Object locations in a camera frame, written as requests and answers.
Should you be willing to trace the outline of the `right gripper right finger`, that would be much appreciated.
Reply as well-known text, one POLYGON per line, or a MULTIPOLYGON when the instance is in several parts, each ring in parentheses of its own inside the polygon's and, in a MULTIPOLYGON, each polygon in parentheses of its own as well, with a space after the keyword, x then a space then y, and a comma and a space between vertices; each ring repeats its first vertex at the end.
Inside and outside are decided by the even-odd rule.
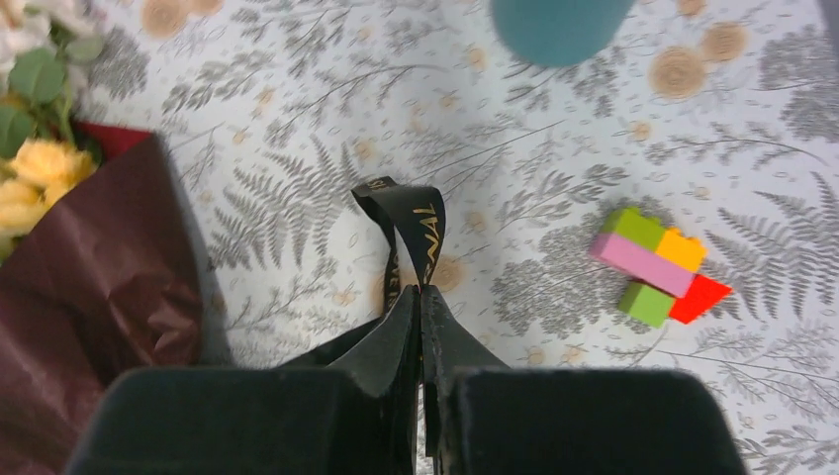
POLYGON ((434 472, 511 473, 511 370, 456 321, 437 288, 421 289, 419 318, 434 472))

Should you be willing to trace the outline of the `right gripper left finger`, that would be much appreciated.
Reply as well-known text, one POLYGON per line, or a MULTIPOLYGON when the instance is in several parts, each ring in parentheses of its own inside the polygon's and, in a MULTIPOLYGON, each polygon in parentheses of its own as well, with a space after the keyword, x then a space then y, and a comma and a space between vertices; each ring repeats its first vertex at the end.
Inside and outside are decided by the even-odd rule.
POLYGON ((360 444, 363 474, 416 472, 420 289, 407 286, 389 313, 328 368, 354 387, 349 440, 360 444))

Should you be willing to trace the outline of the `red and brown wrapping paper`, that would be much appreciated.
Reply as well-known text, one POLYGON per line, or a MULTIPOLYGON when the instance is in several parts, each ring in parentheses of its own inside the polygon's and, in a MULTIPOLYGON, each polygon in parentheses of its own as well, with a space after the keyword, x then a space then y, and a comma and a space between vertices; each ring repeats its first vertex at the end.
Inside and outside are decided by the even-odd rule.
POLYGON ((1 470, 57 474, 107 387, 199 358, 194 252, 155 134, 90 123, 103 165, 1 266, 1 470))

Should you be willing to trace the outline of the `flower bouquet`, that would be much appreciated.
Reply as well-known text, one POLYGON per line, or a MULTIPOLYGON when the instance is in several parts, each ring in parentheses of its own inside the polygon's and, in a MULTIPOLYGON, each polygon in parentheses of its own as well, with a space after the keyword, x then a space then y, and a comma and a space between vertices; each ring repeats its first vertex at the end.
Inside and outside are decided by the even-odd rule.
POLYGON ((96 144, 71 114, 103 49, 79 1, 1 4, 1 257, 91 176, 96 144))

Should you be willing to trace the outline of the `black gold-lettered ribbon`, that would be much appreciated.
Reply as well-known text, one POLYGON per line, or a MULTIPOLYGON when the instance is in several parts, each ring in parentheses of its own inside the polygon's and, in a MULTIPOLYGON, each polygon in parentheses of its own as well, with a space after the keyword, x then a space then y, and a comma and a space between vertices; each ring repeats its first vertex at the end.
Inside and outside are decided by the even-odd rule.
POLYGON ((372 179, 351 190, 352 196, 377 224, 389 246, 381 316, 323 343, 284 363, 291 366, 327 366, 373 331, 394 307, 404 283, 400 274, 397 239, 407 249, 420 286, 430 283, 444 241, 446 214, 439 190, 432 186, 401 185, 389 176, 372 179))

